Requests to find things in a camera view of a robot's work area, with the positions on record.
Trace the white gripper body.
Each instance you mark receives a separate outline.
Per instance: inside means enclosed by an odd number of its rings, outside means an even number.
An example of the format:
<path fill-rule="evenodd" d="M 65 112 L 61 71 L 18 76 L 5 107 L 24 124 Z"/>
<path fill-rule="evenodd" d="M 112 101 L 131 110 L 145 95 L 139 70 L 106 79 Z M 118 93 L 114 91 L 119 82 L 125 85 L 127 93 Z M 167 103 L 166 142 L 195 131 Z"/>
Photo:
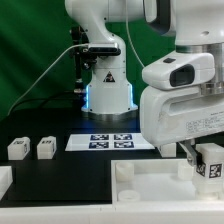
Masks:
<path fill-rule="evenodd" d="M 163 91 L 148 86 L 140 99 L 140 130 L 153 146 L 224 131 L 224 94 L 203 96 L 200 88 Z"/>

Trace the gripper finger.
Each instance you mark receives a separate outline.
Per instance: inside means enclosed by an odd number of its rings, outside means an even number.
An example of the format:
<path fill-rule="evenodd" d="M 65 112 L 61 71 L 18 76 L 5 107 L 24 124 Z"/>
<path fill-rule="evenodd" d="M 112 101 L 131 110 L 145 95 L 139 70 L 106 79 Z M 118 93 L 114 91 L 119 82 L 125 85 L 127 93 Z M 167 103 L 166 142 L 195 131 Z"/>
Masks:
<path fill-rule="evenodd" d="M 196 150 L 195 140 L 184 140 L 179 143 L 187 155 L 187 161 L 191 166 L 202 164 L 202 154 Z"/>

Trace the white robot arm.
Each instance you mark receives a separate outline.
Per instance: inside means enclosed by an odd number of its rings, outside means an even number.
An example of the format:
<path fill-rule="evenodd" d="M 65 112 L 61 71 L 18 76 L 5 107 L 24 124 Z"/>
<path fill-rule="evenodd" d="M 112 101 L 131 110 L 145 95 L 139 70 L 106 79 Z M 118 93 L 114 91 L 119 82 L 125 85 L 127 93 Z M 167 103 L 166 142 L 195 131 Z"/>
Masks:
<path fill-rule="evenodd" d="M 224 0 L 65 0 L 65 9 L 79 25 L 75 36 L 87 39 L 80 55 L 92 79 L 83 112 L 99 118 L 138 113 L 147 142 L 178 143 L 192 164 L 203 163 L 195 139 L 224 131 Z M 135 104 L 126 78 L 133 43 L 106 26 L 138 19 L 174 37 L 175 49 L 142 68 L 147 86 Z"/>

